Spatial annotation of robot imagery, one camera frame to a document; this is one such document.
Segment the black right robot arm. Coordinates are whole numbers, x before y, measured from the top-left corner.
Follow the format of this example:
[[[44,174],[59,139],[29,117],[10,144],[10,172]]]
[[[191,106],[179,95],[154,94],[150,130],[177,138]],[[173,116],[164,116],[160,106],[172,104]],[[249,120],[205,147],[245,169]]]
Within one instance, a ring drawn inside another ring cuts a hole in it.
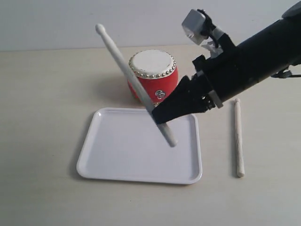
[[[193,60],[196,73],[184,76],[153,111],[157,124],[221,108],[223,103],[264,79],[301,62],[301,19],[282,18],[235,46],[228,35],[226,49],[215,58]]]

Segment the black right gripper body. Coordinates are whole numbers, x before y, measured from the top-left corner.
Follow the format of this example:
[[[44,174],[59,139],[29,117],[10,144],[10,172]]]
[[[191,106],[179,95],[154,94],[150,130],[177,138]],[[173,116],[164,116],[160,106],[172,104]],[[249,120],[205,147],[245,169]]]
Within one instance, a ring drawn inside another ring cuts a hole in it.
[[[200,55],[192,63],[196,69],[191,79],[195,113],[221,108],[235,96],[234,54],[221,54],[216,58]]]

